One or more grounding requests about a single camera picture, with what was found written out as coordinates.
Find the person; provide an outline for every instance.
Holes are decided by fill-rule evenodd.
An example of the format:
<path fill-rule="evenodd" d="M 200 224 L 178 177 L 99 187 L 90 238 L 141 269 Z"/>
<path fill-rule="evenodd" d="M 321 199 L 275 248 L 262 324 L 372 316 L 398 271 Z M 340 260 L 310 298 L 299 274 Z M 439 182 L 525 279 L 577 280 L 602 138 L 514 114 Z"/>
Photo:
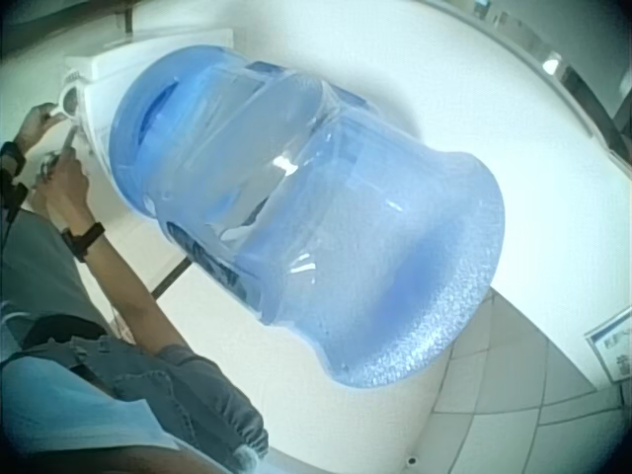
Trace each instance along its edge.
<path fill-rule="evenodd" d="M 268 451 L 261 414 L 196 355 L 92 213 L 71 146 L 19 210 L 24 155 L 63 120 L 33 108 L 2 148 L 2 432 L 42 472 L 252 473 Z M 53 208 L 65 237 L 47 219 Z M 115 335 L 90 301 L 85 262 L 127 324 Z"/>

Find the water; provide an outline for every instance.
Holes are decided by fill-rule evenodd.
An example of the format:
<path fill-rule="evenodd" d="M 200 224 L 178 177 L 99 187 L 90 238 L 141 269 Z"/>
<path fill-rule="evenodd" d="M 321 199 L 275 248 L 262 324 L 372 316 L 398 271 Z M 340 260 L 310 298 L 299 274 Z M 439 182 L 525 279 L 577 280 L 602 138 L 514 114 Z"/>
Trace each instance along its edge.
<path fill-rule="evenodd" d="M 500 257 L 503 200 L 475 157 L 430 150 L 358 96 L 228 50 L 150 67 L 110 150 L 131 205 L 350 386 L 427 366 Z"/>

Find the wristwatch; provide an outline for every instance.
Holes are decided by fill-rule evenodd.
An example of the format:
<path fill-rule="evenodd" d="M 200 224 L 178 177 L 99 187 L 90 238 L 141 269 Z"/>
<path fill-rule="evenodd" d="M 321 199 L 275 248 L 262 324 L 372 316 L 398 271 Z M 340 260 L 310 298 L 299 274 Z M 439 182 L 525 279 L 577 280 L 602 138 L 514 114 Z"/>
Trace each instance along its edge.
<path fill-rule="evenodd" d="M 72 252 L 72 255 L 74 255 L 79 262 L 85 264 L 88 249 L 105 232 L 106 229 L 101 222 L 97 222 L 83 235 L 72 235 L 72 233 L 70 233 L 70 229 L 66 229 L 61 233 L 61 238 L 70 249 L 70 252 Z"/>
<path fill-rule="evenodd" d="M 15 176 L 18 176 L 24 170 L 25 165 L 27 164 L 27 159 L 20 151 L 18 145 L 16 145 L 12 141 L 7 141 L 4 145 L 2 145 L 2 149 L 0 149 L 0 157 L 4 159 L 5 156 L 13 158 L 16 162 L 18 169 L 16 170 Z"/>

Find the hand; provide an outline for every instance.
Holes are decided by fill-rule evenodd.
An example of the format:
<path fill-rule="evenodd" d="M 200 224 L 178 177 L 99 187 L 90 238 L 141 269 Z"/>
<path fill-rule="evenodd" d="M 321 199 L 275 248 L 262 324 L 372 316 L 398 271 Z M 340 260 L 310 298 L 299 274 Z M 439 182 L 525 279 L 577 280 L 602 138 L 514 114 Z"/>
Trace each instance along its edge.
<path fill-rule="evenodd" d="M 96 222 L 88 207 L 89 188 L 75 149 L 64 148 L 50 175 L 37 184 L 36 192 L 63 217 L 73 234 L 83 235 Z"/>
<path fill-rule="evenodd" d="M 42 104 L 29 111 L 20 131 L 13 140 L 23 155 L 36 146 L 44 134 L 54 125 L 65 120 L 64 114 L 50 115 L 55 107 L 57 107 L 55 104 Z"/>

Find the blue water jug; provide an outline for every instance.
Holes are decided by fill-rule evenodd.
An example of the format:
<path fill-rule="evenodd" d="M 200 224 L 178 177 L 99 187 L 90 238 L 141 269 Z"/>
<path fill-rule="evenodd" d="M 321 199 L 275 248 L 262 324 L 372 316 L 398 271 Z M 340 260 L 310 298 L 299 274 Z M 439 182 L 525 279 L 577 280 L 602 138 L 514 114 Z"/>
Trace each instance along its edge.
<path fill-rule="evenodd" d="M 503 199 L 475 157 L 430 150 L 361 97 L 227 49 L 149 67 L 118 108 L 110 156 L 135 209 L 353 387 L 427 366 L 500 257 Z"/>

